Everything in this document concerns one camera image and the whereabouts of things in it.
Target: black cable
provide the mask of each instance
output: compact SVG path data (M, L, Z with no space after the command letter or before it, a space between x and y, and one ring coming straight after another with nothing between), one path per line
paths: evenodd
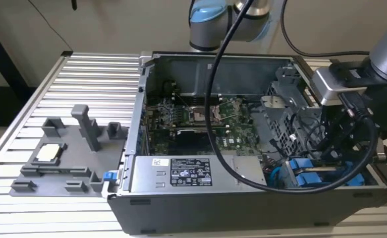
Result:
M215 139L215 135L214 135L214 132L213 132L213 127L211 127L211 115L210 115L210 98L211 98L211 92L213 92L213 84L214 84L215 74L217 74L217 71L218 71L218 67L219 67L219 63L221 63L222 57L223 57L225 50L227 48L227 45L229 45L230 40L233 38L233 35L234 35L235 31L237 31L237 28L238 28L238 26L239 26L239 24L242 22L242 19L245 17L245 14L246 14L253 2L254 2L254 0L247 0L246 4L245 4L245 6L243 6L243 8L242 8L242 10L239 12L238 18L237 18L237 20L235 20L235 22L233 24L231 29L229 30L229 33L227 33L227 35L225 37L223 42L222 42L222 47L221 47L221 49L218 51L218 54L215 56L214 64L213 64L213 68L211 68L211 74L210 74L209 85L207 85L207 93L206 93L206 103L205 103L205 108L206 108L206 110L205 110L206 111L206 126L207 126L207 133L209 133L211 147L213 147L213 150L214 150L214 152L217 154L218 160L221 161L222 166L226 169L226 171L230 173L230 175L239 182L247 184L249 186L251 186L251 187L254 187L257 189L261 189L263 191L278 192L278 193L285 193L285 194L314 194L314 193L325 192L325 191L336 189L337 187L342 186L349 180L352 180L357 176L357 174L361 172L364 167L369 164L372 159L373 159L373 155L374 155L374 152L376 152L376 149L377 149L377 145L378 145L380 135L378 135L378 132L377 132L376 124L374 124L374 122L373 122L370 117L365 117L362 119L362 123L366 125L366 127L369 128L369 131L370 131L370 144L369 144L369 147L366 149L366 153L365 153L365 156L364 156L362 160L360 161L360 163L356 166L356 168L352 170L352 172L345 177L340 178L331 184L329 184L326 186L322 186L322 187L318 187L318 188L278 189L278 188L269 187L269 186L266 186L263 184L259 184L259 183L246 179L242 175L239 175L237 173L237 171L227 164L227 162L226 162L226 160L223 158L219 146L217 144L217 139Z
M313 54L313 53L306 53L302 50L297 48L294 45L291 39L289 38L287 31L286 31L286 25L285 25L285 12L286 12L286 5L287 5L287 0L285 0L283 5L282 5L282 15L281 15L281 26L282 26L282 32L283 36L286 39L286 42L289 46L293 48L293 50L302 56L306 57L334 57L334 56L352 56L352 55L369 55L369 51L344 51L344 52L333 52L333 53L319 53L319 54Z
M189 21L189 26L191 26L191 14L193 14L193 8L194 8L194 4L195 4L195 0L191 0L191 5L189 7L189 18L187 18L187 21Z
M31 0L27 0L30 2L30 4L34 6L34 8L37 9L37 11L39 12L42 18L45 19L46 23L49 24L51 30L55 32L55 34L62 38L63 42L66 43L66 45L69 46L70 50L74 51L73 47L70 46L70 44L67 43L67 41L65 40L65 38L62 37L62 35L58 33L58 31L54 29L54 27L51 26L47 18L45 17L45 15L42 14L41 10L38 9L37 5L33 3Z
M314 131L317 130L317 128L319 128L322 126L322 124L321 123L318 123L313 128L311 128L311 130L309 131L309 133L307 133L307 136L306 136L306 141L305 141L305 143L306 143L306 151L309 152L309 154L313 156L313 158L315 158L317 159L317 155L314 154L314 152L311 151L311 149L310 149L310 147L309 147L309 142L310 142L310 139L311 139L311 136L313 136L313 133L314 133Z

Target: warning label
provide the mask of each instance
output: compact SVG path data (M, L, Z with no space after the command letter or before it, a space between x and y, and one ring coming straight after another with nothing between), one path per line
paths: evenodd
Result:
M173 186L213 186L210 159L171 159Z

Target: blue latch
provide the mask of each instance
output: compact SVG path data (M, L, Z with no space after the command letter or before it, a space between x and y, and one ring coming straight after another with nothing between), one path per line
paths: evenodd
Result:
M117 181L117 172L105 172L103 173L103 180L105 181Z
M313 168L313 162L309 158L295 158L290 161L293 170L298 168ZM301 187L313 186L315 183L322 183L317 172L302 173L297 176L298 185Z

